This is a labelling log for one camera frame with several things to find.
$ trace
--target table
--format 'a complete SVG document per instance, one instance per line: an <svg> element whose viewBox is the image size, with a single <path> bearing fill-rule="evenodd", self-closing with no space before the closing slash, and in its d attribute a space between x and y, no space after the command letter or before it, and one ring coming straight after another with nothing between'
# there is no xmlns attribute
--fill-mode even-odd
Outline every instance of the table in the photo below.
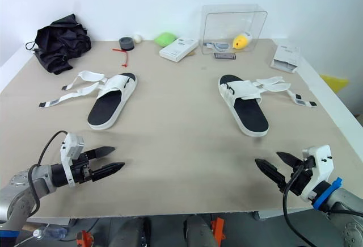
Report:
<svg viewBox="0 0 363 247"><path fill-rule="evenodd" d="M94 42L74 69L59 76L46 72L33 57L0 95L1 186L37 161L46 141L58 129L83 136L86 149L116 146L102 164L125 161L116 174L70 189L62 187L41 200L37 217L95 217L163 215L173 213L236 212L281 209L282 195L256 167L266 158L287 177L291 170L275 155L297 157L312 145L330 144L337 175L344 187L363 196L359 182L363 164L328 113L297 74L269 67L275 44L260 40L255 50L238 53L235 61L215 60L197 49L179 63L158 56L159 48L144 41L129 52L124 69L122 53L111 51L117 42ZM38 104L60 97L61 87L81 70L107 76L134 73L138 87L116 124L93 131L87 115L95 96L39 109ZM292 90L317 108L298 106L281 94L263 94L261 108L270 130L262 139L245 136L218 93L223 74L244 79L283 76ZM49 148L44 164L60 162L60 137ZM290 196L289 207L304 203Z"/></svg>

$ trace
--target black cloth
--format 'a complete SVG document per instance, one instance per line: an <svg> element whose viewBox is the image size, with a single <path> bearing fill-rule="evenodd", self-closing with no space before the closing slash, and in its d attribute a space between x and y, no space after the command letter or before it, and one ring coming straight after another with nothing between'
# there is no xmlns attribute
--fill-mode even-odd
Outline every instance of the black cloth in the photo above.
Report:
<svg viewBox="0 0 363 247"><path fill-rule="evenodd" d="M70 58L78 58L91 49L87 31L77 23L74 14L38 30L35 43L38 48L34 54L40 64L56 75L73 68L68 63Z"/></svg>

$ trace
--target yellow object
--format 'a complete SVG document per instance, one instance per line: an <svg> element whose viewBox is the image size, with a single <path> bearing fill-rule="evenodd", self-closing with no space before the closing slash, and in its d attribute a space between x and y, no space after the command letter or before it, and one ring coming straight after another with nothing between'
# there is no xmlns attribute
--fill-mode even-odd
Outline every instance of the yellow object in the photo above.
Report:
<svg viewBox="0 0 363 247"><path fill-rule="evenodd" d="M233 48L242 49L245 48L249 44L249 39L244 35L238 35L233 39Z"/></svg>
<svg viewBox="0 0 363 247"><path fill-rule="evenodd" d="M321 78L327 83L331 90L334 93L338 93L341 89L346 87L349 84L349 80L346 78L336 78L326 75L320 75Z"/></svg>

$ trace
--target sandal strap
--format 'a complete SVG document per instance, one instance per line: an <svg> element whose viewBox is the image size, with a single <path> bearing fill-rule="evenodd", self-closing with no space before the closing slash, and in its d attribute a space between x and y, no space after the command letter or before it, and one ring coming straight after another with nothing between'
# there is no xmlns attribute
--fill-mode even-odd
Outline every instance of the sandal strap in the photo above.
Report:
<svg viewBox="0 0 363 247"><path fill-rule="evenodd" d="M130 79L132 78L125 75L116 75L109 78L104 85L100 85L100 92L98 93L97 98L100 98L111 91L123 91Z"/></svg>
<svg viewBox="0 0 363 247"><path fill-rule="evenodd" d="M267 79L257 79L255 82L251 81L231 81L222 85L224 97L228 104L232 107L237 98L243 100L256 99L258 104L261 103L261 93L269 92L283 92L286 91L291 97L292 101L300 106L315 107L316 103L313 101L303 101L301 96L293 93L289 88L291 83L287 83L282 77L272 77Z"/></svg>
<svg viewBox="0 0 363 247"><path fill-rule="evenodd" d="M104 74L101 73L95 73L92 71L88 71L88 70L84 70L81 71L77 74L76 78L74 79L74 81L71 84L65 85L62 87L62 90L69 90L73 87L75 81L81 78L84 81L88 81L88 82L97 82L100 81L102 83L106 83L107 78L105 78Z"/></svg>
<svg viewBox="0 0 363 247"><path fill-rule="evenodd" d="M100 84L99 84L99 82L96 82L90 86L78 89L77 92L66 94L53 101L41 102L39 104L39 107L41 107L41 108L51 107L51 106L57 105L58 103L65 101L67 99L70 99L70 98L82 97L84 95L91 94L94 90L99 89L99 88L100 88Z"/></svg>

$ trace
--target clear plastic box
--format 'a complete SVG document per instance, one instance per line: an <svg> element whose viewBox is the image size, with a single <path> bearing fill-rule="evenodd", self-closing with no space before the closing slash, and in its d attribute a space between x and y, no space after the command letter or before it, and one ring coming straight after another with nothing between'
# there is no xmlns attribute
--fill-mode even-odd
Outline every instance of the clear plastic box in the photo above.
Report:
<svg viewBox="0 0 363 247"><path fill-rule="evenodd" d="M200 43L203 54L235 53L254 50L267 12L258 5L207 5L202 8ZM243 49L232 48L233 39L249 32L252 40ZM228 43L228 49L210 49L210 43Z"/></svg>

